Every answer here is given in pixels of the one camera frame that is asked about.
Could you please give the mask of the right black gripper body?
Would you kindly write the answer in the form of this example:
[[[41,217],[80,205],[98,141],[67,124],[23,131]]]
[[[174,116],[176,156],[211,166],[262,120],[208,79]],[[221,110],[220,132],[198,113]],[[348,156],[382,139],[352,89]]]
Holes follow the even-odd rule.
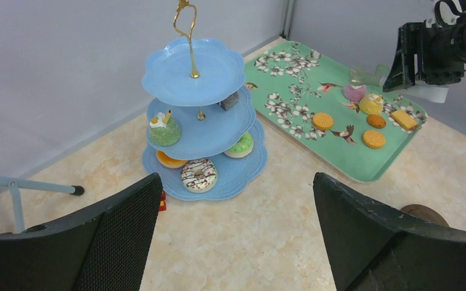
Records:
[[[462,51],[465,26],[466,22],[449,28],[416,23],[417,81],[428,85],[450,85],[461,81],[466,61],[466,53]]]

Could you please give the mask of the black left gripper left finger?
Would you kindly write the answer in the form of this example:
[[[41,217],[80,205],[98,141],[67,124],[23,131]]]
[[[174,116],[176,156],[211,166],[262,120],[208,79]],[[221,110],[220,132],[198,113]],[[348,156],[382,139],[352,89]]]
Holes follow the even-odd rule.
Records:
[[[71,214],[0,234],[0,290],[138,290],[163,185],[157,173]]]

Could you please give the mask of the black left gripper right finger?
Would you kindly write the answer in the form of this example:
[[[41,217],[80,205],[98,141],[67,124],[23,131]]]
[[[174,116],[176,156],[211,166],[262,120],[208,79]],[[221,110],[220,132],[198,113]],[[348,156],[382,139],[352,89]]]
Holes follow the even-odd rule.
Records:
[[[466,290],[466,231],[409,215],[326,173],[314,199],[337,290]]]

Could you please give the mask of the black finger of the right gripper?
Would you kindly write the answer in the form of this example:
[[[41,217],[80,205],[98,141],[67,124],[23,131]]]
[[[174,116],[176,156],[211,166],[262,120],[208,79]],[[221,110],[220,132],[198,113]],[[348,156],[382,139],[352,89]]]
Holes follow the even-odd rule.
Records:
[[[417,22],[408,22],[398,29],[396,53],[390,72],[382,86],[383,92],[404,90],[415,85],[415,53]]]

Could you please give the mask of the orange glazed donut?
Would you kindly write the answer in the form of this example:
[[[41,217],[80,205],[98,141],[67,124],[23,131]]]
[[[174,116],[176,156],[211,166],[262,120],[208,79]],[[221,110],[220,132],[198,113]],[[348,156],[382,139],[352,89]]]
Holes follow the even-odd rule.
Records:
[[[188,163],[188,160],[171,158],[160,150],[156,151],[156,157],[162,166],[165,166],[170,169],[179,169],[184,167]]]

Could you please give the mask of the white chocolate drizzle donut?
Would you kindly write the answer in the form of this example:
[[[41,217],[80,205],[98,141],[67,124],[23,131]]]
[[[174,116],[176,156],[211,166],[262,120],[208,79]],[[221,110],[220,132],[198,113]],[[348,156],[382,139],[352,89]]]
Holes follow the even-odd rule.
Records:
[[[217,169],[210,159],[193,159],[186,163],[181,170],[181,182],[193,193],[207,192],[218,181]]]

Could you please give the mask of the green dome cake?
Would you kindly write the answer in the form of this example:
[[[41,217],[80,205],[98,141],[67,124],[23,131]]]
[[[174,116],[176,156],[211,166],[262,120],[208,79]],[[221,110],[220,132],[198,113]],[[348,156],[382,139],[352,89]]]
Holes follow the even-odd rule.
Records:
[[[172,110],[166,113],[158,112],[149,123],[149,141],[160,147],[171,146],[181,138],[179,123],[172,116]]]

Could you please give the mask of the blue three-tier cake stand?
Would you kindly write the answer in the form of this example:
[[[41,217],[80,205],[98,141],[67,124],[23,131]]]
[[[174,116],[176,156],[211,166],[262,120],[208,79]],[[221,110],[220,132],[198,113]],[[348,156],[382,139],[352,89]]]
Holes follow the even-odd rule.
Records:
[[[245,85],[242,56],[214,38],[194,39],[192,32],[178,31],[179,37],[165,48],[151,53],[145,62],[142,85],[153,96],[146,116],[147,147],[143,166],[161,176],[167,195],[183,201],[219,201],[241,193],[266,166],[268,153],[265,133],[256,117],[250,90]],[[230,110],[218,103],[234,92],[239,100]],[[150,120],[172,110],[179,123],[181,138],[166,147],[149,141]],[[246,132],[254,140],[252,152],[243,158],[224,154]],[[160,150],[174,159],[210,159],[217,169],[216,185],[203,193],[188,191],[181,182],[181,170],[162,166]]]

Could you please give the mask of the green glazed donut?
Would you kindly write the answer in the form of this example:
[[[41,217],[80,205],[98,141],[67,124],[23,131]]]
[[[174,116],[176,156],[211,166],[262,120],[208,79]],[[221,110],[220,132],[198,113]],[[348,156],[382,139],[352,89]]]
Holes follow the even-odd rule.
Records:
[[[249,155],[254,148],[254,140],[249,132],[246,132],[230,148],[224,151],[224,154],[231,158],[243,158]]]

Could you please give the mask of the chocolate swirl roll cake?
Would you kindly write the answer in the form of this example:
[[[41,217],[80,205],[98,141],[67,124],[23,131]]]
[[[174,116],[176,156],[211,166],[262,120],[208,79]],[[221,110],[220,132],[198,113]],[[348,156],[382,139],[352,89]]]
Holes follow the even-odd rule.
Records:
[[[229,95],[226,99],[220,101],[218,105],[225,111],[230,110],[233,106],[238,103],[239,100],[239,95],[238,92],[234,92],[231,95]]]

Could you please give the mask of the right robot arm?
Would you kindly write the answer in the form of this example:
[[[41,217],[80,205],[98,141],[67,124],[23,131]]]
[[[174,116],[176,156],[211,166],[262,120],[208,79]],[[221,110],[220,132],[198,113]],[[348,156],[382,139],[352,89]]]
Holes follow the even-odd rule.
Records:
[[[454,24],[408,22],[380,83],[384,92],[460,82],[466,65],[466,1],[447,1]],[[445,227],[367,197],[316,173],[314,200],[337,290],[466,290],[466,231]]]

